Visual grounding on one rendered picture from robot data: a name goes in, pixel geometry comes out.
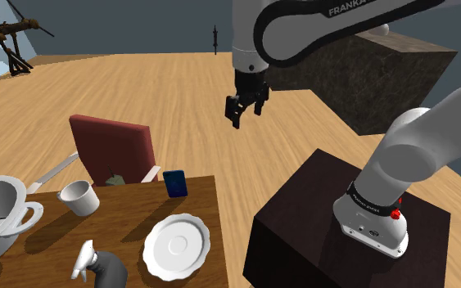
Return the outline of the dark marble block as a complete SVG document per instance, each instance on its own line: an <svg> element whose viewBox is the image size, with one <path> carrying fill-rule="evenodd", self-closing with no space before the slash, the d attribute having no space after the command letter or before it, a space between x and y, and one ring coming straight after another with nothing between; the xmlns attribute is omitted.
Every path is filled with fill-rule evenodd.
<svg viewBox="0 0 461 288"><path fill-rule="evenodd" d="M274 91L309 89L358 135L382 134L419 107L456 56L453 49L390 32L330 43L300 63L265 73Z"/></svg>

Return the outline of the white scalloped plate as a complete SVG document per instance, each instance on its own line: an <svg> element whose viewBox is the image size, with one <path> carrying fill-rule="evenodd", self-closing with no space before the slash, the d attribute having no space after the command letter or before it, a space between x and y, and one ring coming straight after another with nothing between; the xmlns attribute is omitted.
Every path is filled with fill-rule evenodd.
<svg viewBox="0 0 461 288"><path fill-rule="evenodd" d="M210 231L204 222L191 214L173 214L147 235L142 260L152 276L176 281L199 269L209 251Z"/></svg>

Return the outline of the white cup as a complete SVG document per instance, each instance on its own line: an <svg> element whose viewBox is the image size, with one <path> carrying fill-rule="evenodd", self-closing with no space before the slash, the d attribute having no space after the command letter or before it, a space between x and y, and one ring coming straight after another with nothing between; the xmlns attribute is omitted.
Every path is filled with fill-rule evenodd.
<svg viewBox="0 0 461 288"><path fill-rule="evenodd" d="M56 197L80 217L93 214L100 205L97 194L86 180L68 184L56 194Z"/></svg>

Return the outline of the small green object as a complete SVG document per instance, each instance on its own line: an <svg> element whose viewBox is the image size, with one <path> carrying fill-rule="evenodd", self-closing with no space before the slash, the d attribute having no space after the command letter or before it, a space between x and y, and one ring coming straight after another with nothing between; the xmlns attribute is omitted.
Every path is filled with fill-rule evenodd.
<svg viewBox="0 0 461 288"><path fill-rule="evenodd" d="M106 186L124 185L125 181L121 175L112 172L111 167L108 167L111 176L105 181Z"/></svg>

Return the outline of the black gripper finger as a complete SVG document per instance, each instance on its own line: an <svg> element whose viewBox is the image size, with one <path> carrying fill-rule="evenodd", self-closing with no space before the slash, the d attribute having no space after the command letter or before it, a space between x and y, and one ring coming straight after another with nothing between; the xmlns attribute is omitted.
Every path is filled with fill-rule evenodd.
<svg viewBox="0 0 461 288"><path fill-rule="evenodd" d="M226 96L224 115L232 121L234 128L240 128L240 117L250 104L250 95Z"/></svg>
<svg viewBox="0 0 461 288"><path fill-rule="evenodd" d="M256 115L261 115L262 107L264 106L265 102L269 99L269 89L262 88L255 94L255 105L254 105L254 113Z"/></svg>

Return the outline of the blue phone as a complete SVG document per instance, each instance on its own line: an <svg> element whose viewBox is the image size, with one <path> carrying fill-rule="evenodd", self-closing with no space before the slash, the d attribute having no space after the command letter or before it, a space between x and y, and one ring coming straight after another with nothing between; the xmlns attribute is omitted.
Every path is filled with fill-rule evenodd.
<svg viewBox="0 0 461 288"><path fill-rule="evenodd" d="M183 170L164 171L163 178L170 198L188 195L186 178Z"/></svg>

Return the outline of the grey spray bottle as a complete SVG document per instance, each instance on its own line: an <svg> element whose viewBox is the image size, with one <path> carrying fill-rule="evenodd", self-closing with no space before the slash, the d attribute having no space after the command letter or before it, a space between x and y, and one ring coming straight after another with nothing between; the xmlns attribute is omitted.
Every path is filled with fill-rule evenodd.
<svg viewBox="0 0 461 288"><path fill-rule="evenodd" d="M87 271L95 273L94 288L126 288L128 270L119 257L108 251L95 250L93 241L81 246L70 278L87 281Z"/></svg>

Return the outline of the dark robot stand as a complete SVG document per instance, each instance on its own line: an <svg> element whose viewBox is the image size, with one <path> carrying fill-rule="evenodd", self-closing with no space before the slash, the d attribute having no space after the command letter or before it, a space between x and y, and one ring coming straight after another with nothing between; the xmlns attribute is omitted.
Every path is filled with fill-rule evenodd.
<svg viewBox="0 0 461 288"><path fill-rule="evenodd" d="M392 259L332 212L359 169L316 150L255 215L243 275L254 288L445 288L450 213L405 193L409 245Z"/></svg>

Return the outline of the brown wooden telescope stand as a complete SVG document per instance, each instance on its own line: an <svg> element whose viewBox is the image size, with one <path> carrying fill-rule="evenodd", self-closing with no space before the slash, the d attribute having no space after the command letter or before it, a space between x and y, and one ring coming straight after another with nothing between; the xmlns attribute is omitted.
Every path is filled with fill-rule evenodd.
<svg viewBox="0 0 461 288"><path fill-rule="evenodd" d="M3 21L0 24L0 46L7 55L11 76L29 74L33 66L21 56L16 34L28 29L40 29L52 37L54 37L54 34L42 27L37 20L23 16L11 0L6 0L6 2L20 17L20 21L16 23L7 23Z"/></svg>

